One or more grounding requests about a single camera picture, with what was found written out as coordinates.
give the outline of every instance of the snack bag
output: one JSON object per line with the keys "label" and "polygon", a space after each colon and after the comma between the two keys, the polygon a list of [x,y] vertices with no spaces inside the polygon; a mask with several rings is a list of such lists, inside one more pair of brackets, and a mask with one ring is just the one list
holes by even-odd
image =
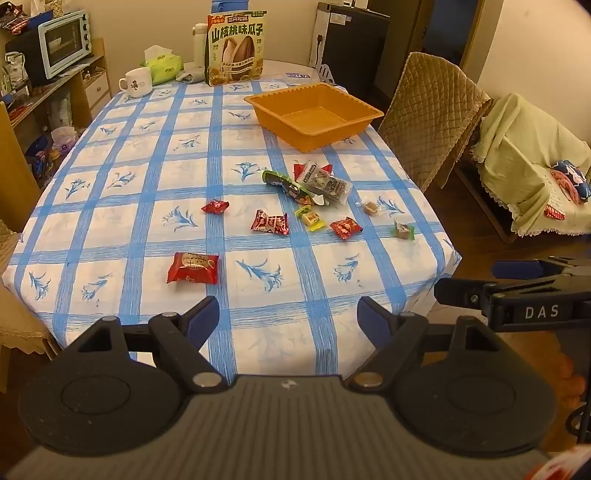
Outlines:
{"label": "snack bag", "polygon": [[308,162],[296,182],[313,193],[324,195],[328,199],[343,205],[347,203],[347,198],[349,198],[353,189],[351,182],[333,177],[314,161]]}
{"label": "snack bag", "polygon": [[205,78],[210,86],[261,78],[266,14],[263,10],[207,16]]}

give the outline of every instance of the power cord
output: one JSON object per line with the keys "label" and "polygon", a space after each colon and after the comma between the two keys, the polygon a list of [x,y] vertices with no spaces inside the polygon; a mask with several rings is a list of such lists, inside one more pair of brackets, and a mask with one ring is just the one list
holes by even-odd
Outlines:
{"label": "power cord", "polygon": [[316,63],[314,63],[314,67],[316,67],[318,65],[318,55],[320,54],[320,44],[322,43],[323,37],[322,35],[318,35],[318,38],[316,39],[317,44],[316,44]]}

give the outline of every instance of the orange plastic tray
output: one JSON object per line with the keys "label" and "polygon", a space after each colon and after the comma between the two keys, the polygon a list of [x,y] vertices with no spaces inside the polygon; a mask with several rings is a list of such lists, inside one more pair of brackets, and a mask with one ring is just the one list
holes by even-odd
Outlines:
{"label": "orange plastic tray", "polygon": [[384,114],[326,83],[299,85],[245,97],[259,123],[306,153],[360,134]]}

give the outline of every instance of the sunflower seed package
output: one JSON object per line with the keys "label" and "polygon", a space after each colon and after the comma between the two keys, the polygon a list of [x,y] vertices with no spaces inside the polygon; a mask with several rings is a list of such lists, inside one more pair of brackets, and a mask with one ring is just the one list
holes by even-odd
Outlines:
{"label": "sunflower seed package", "polygon": [[207,16],[205,76],[210,86],[261,78],[266,14],[263,10]]}

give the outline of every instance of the blue container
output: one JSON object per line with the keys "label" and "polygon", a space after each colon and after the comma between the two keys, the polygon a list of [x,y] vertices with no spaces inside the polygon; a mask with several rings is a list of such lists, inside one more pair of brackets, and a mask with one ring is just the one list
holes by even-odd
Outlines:
{"label": "blue container", "polygon": [[34,30],[42,23],[49,22],[49,20],[53,20],[53,10],[48,10],[31,18],[27,25],[27,30]]}
{"label": "blue container", "polygon": [[213,0],[212,13],[231,12],[233,10],[248,10],[248,0]]}

